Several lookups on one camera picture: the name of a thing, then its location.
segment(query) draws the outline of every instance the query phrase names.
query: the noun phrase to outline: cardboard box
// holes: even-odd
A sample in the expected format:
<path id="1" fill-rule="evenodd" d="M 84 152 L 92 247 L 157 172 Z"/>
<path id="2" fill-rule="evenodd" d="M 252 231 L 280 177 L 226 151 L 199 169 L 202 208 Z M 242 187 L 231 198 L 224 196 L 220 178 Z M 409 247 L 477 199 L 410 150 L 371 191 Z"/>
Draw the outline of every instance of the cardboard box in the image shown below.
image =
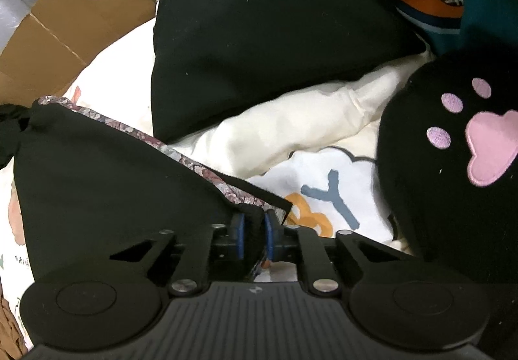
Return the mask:
<path id="1" fill-rule="evenodd" d="M 0 104 L 63 94 L 107 46 L 155 15 L 155 0 L 38 0 L 0 55 Z"/>

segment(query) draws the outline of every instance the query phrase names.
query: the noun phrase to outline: brown fabric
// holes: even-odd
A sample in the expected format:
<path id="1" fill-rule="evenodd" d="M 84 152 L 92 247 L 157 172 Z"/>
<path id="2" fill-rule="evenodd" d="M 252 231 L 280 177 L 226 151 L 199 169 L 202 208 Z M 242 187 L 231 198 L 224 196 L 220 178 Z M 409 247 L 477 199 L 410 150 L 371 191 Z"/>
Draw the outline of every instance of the brown fabric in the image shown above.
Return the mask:
<path id="1" fill-rule="evenodd" d="M 9 302 L 4 298 L 2 283 L 0 281 L 0 297 L 2 298 L 2 310 L 0 311 L 0 360 L 21 358 L 27 353 L 27 347 L 11 313 Z"/>

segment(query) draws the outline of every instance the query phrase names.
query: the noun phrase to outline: white cloud print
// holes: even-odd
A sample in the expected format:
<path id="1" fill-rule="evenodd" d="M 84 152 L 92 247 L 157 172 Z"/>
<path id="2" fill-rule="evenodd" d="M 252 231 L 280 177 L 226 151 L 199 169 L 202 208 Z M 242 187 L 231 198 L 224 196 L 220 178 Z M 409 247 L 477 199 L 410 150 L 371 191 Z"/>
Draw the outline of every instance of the white cloud print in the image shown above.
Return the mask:
<path id="1" fill-rule="evenodd" d="M 294 203 L 290 219 L 321 236 L 347 229 L 381 243 L 393 240 L 372 159 L 339 148 L 297 151 L 249 182 Z"/>

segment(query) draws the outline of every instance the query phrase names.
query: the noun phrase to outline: pink paw print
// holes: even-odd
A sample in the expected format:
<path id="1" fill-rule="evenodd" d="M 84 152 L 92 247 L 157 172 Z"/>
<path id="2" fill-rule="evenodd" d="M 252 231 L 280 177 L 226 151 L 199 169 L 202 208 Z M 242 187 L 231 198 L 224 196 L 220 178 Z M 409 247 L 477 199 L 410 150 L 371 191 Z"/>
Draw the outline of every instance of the pink paw print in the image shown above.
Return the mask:
<path id="1" fill-rule="evenodd" d="M 481 98 L 491 96 L 487 81 L 474 78 L 471 84 Z M 455 94 L 444 93 L 441 101 L 449 112 L 462 112 L 462 100 Z M 426 136 L 440 150 L 451 144 L 450 134 L 437 126 L 428 128 Z M 518 155 L 518 112 L 508 110 L 503 116 L 479 112 L 468 122 L 465 136 L 472 155 L 467 167 L 468 178 L 475 186 L 489 186 L 502 177 Z"/>

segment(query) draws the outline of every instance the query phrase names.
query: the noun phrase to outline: metal screw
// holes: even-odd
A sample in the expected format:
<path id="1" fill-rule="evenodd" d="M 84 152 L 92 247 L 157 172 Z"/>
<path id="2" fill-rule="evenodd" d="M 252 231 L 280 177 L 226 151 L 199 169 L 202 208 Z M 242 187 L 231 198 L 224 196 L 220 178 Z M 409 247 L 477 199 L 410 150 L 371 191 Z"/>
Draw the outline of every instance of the metal screw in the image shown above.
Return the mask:
<path id="1" fill-rule="evenodd" d="M 178 280 L 171 284 L 171 288 L 178 293 L 188 293 L 198 287 L 196 281 L 190 280 L 189 278 L 185 278 L 183 280 Z"/>
<path id="2" fill-rule="evenodd" d="M 335 280 L 320 278 L 313 283 L 313 288 L 321 293 L 330 293 L 338 288 L 338 283 Z"/>

